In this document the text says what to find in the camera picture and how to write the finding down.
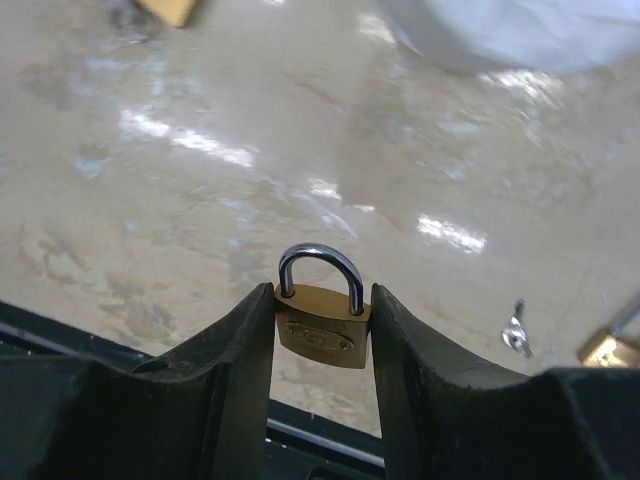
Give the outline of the small silver key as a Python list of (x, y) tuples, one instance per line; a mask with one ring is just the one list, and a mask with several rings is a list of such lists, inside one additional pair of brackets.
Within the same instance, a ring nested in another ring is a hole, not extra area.
[(514, 305), (513, 314), (507, 326), (501, 331), (501, 337), (506, 346), (517, 352), (523, 358), (528, 359), (532, 357), (532, 351), (522, 322), (524, 307), (524, 300), (519, 298)]

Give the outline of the long shackle brass padlock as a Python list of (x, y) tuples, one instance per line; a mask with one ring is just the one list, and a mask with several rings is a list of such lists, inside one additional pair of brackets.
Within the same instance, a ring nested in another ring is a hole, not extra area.
[(624, 330), (639, 318), (639, 303), (627, 307), (609, 326), (596, 331), (577, 351), (588, 368), (639, 368), (639, 344), (623, 338)]

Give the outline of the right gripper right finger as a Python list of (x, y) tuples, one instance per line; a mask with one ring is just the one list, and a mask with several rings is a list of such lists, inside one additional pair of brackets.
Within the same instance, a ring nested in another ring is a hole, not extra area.
[(371, 292), (371, 342), (390, 479), (635, 479), (639, 373), (486, 361)]

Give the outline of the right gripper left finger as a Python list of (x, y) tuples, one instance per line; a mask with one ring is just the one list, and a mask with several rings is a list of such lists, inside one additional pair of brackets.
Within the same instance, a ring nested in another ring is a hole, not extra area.
[(133, 369), (101, 351), (3, 355), (5, 479), (257, 479), (274, 288)]

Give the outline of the small brass padlock with key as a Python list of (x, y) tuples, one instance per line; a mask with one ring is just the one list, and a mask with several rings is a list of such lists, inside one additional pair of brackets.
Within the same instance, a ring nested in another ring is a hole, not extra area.
[[(303, 258), (322, 260), (337, 269), (347, 282), (348, 292), (296, 283), (293, 265)], [(371, 307), (364, 302), (364, 284), (357, 267), (341, 252), (317, 243), (287, 249), (279, 261), (274, 299), (283, 347), (329, 366), (366, 367)]]

